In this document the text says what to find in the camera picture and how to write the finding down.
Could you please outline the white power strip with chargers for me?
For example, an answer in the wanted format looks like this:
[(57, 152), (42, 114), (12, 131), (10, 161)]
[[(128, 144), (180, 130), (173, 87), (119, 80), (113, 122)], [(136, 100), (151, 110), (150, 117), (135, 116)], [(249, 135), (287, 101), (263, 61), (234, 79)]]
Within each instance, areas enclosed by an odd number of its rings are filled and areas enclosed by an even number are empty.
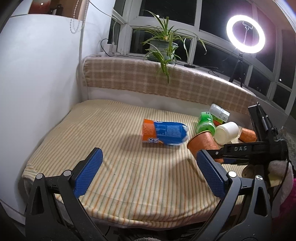
[(104, 41), (107, 40), (108, 39), (105, 38), (99, 42), (100, 53), (103, 56), (113, 57), (117, 53), (117, 45), (115, 44), (115, 42), (112, 42), (111, 44), (105, 43)]

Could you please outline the potted spider plant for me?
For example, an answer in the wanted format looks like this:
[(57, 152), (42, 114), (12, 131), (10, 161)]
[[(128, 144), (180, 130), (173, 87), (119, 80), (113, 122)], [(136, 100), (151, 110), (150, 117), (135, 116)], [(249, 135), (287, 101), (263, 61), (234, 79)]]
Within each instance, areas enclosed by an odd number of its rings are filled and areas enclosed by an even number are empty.
[(160, 18), (152, 11), (147, 10), (147, 12), (153, 16), (153, 18), (158, 22), (158, 25), (145, 25), (138, 28), (139, 30), (151, 34), (149, 39), (142, 42), (143, 45), (149, 45), (149, 48), (146, 49), (147, 53), (144, 58), (158, 62), (167, 82), (170, 82), (168, 65), (176, 65), (177, 60), (181, 59), (181, 57), (175, 53), (179, 47), (175, 41), (182, 42), (186, 55), (188, 55), (186, 40), (191, 38), (190, 35), (197, 38), (197, 40), (202, 44), (205, 53), (207, 53), (207, 49), (204, 41), (196, 33), (184, 28), (169, 26), (169, 17)]

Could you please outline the checkered beige cloth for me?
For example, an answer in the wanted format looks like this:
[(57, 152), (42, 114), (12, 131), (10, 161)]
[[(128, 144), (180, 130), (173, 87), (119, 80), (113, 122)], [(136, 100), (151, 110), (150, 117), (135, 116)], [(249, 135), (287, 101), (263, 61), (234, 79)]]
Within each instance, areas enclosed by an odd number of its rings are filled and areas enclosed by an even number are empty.
[(247, 114), (256, 96), (238, 85), (199, 70), (168, 66), (164, 75), (159, 63), (119, 57), (90, 57), (85, 60), (85, 86), (127, 90), (218, 106)]

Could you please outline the red and white vase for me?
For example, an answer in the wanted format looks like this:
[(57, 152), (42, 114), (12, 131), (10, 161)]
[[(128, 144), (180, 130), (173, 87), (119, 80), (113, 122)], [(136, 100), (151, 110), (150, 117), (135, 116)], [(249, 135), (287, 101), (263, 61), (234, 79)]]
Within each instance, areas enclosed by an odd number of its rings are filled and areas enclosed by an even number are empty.
[(28, 14), (47, 14), (51, 0), (33, 0)]

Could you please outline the clear bottle with green label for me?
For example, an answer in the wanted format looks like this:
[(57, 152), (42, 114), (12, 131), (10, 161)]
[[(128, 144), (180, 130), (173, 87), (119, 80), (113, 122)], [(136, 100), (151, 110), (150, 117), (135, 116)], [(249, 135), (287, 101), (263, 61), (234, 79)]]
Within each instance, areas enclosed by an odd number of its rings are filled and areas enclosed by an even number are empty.
[(221, 108), (220, 106), (218, 106), (217, 104), (212, 104), (210, 106), (209, 112), (215, 116), (216, 118), (220, 119), (223, 122), (227, 122), (230, 116), (230, 113), (226, 110), (224, 110), (223, 108)]

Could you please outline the blue orange drink bottle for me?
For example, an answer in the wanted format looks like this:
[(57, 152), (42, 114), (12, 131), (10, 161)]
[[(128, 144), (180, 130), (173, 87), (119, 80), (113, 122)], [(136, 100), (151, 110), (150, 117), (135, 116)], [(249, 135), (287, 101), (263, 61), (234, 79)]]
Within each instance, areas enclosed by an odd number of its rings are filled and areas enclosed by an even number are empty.
[(188, 127), (179, 122), (144, 119), (142, 142), (178, 146), (188, 139)]

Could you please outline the green plastic bottle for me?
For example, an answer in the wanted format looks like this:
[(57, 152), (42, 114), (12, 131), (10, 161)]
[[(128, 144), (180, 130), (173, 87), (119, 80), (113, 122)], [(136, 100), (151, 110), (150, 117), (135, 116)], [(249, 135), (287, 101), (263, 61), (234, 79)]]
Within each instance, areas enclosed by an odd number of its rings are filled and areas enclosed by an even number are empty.
[(197, 124), (197, 133), (201, 133), (204, 131), (209, 131), (212, 136), (214, 136), (216, 132), (216, 127), (214, 125), (212, 115), (208, 111), (201, 112)]

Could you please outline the white plastic cup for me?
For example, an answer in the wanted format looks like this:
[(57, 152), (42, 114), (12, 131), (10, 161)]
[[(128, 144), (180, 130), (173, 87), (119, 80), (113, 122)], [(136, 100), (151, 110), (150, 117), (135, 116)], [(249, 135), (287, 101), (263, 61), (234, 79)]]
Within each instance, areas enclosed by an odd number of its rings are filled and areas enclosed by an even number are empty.
[(219, 145), (224, 145), (234, 140), (239, 134), (239, 127), (236, 123), (230, 121), (228, 123), (217, 126), (215, 130), (214, 140)]

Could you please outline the dark small bottles on shelf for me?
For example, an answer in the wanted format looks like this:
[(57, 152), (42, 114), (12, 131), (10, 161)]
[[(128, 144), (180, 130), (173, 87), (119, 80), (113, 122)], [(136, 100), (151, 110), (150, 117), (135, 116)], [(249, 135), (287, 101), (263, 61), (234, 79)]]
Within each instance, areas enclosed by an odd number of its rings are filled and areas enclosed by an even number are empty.
[(50, 8), (48, 11), (48, 15), (57, 15), (61, 16), (63, 13), (63, 7), (62, 4), (57, 4), (55, 8)]

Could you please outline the striped yellow mat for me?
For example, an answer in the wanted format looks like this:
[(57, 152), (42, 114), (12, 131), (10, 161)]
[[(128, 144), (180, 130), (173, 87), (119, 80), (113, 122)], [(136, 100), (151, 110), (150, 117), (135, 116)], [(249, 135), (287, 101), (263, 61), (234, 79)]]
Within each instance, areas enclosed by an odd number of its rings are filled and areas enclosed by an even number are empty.
[(142, 142), (145, 119), (176, 121), (194, 135), (196, 116), (112, 100), (76, 104), (30, 157), (22, 177), (58, 176), (93, 148), (103, 163), (80, 201), (98, 221), (123, 227), (173, 228), (206, 220), (219, 199), (213, 195), (186, 144)]

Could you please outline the small orange paper cup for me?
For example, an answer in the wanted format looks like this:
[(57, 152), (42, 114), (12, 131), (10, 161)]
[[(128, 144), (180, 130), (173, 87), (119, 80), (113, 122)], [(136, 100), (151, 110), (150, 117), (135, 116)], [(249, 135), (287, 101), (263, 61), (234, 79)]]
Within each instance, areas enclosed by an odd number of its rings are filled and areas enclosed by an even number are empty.
[(257, 136), (253, 130), (242, 128), (238, 139), (244, 143), (251, 143), (256, 142)]

